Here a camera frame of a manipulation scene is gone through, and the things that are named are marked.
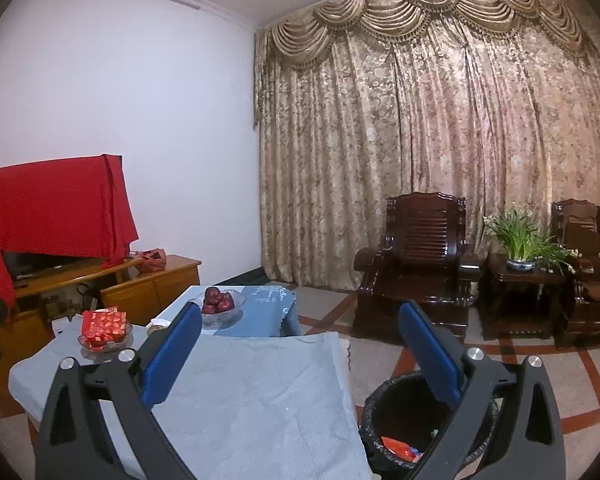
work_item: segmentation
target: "patterned curtain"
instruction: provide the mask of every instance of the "patterned curtain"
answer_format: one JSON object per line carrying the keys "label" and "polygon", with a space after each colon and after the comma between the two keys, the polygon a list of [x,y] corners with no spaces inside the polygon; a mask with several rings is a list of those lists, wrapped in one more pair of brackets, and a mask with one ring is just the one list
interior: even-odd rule
{"label": "patterned curtain", "polygon": [[[591,15],[589,24],[595,23]],[[263,264],[356,288],[388,196],[600,205],[600,32],[555,0],[337,0],[264,30],[256,53]]]}

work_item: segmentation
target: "metal screw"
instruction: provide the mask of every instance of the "metal screw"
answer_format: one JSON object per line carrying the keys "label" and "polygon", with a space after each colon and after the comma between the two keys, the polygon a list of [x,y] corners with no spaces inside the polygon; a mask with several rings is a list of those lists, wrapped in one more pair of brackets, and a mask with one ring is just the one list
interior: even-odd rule
{"label": "metal screw", "polygon": [[542,366],[542,359],[537,355],[530,355],[528,357],[529,364],[532,365],[533,368],[539,368]]}
{"label": "metal screw", "polygon": [[118,360],[122,361],[123,363],[133,361],[134,357],[136,357],[136,352],[131,348],[127,348],[118,354]]}
{"label": "metal screw", "polygon": [[466,354],[469,356],[470,359],[473,359],[474,361],[480,361],[481,359],[484,358],[484,352],[475,346],[472,348],[469,348],[466,351]]}
{"label": "metal screw", "polygon": [[62,359],[62,361],[60,361],[60,367],[62,370],[69,370],[70,368],[73,368],[74,365],[75,359],[73,357],[65,357]]}

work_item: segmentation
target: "wooden armchair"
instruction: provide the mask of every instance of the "wooden armchair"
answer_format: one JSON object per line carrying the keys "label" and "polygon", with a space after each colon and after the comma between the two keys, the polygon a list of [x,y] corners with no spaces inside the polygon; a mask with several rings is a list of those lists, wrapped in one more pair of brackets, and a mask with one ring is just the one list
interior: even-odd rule
{"label": "wooden armchair", "polygon": [[552,235],[568,249],[577,249],[575,275],[562,294],[562,317],[556,339],[561,345],[577,336],[600,334],[600,206],[570,198],[552,204]]}
{"label": "wooden armchair", "polygon": [[402,344],[398,310],[415,300],[433,323],[463,338],[471,282],[480,264],[465,253],[464,198],[411,193],[387,200],[386,235],[380,248],[356,254],[364,272],[353,322],[355,336]]}

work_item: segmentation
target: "blue gripper pad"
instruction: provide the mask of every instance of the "blue gripper pad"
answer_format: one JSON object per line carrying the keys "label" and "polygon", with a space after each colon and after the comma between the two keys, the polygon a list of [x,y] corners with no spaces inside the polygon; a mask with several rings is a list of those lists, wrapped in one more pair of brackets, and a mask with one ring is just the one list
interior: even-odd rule
{"label": "blue gripper pad", "polygon": [[417,303],[407,301],[400,307],[398,322],[400,334],[420,365],[433,395],[452,410],[458,407],[464,377],[436,336],[429,318]]}
{"label": "blue gripper pad", "polygon": [[140,394],[147,409],[164,402],[202,331],[202,314],[195,303],[187,303],[171,325],[169,334],[144,369]]}

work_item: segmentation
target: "gray cloth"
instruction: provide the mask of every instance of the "gray cloth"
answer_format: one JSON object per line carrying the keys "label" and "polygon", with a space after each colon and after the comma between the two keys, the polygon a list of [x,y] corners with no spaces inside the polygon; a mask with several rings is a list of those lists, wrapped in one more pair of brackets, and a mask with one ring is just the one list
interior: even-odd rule
{"label": "gray cloth", "polygon": [[[59,361],[91,362],[77,345],[79,323],[11,369],[11,395],[37,420]],[[146,338],[137,329],[134,348]],[[144,478],[112,403],[101,404],[126,471]],[[335,333],[202,335],[153,413],[200,480],[370,478]]]}

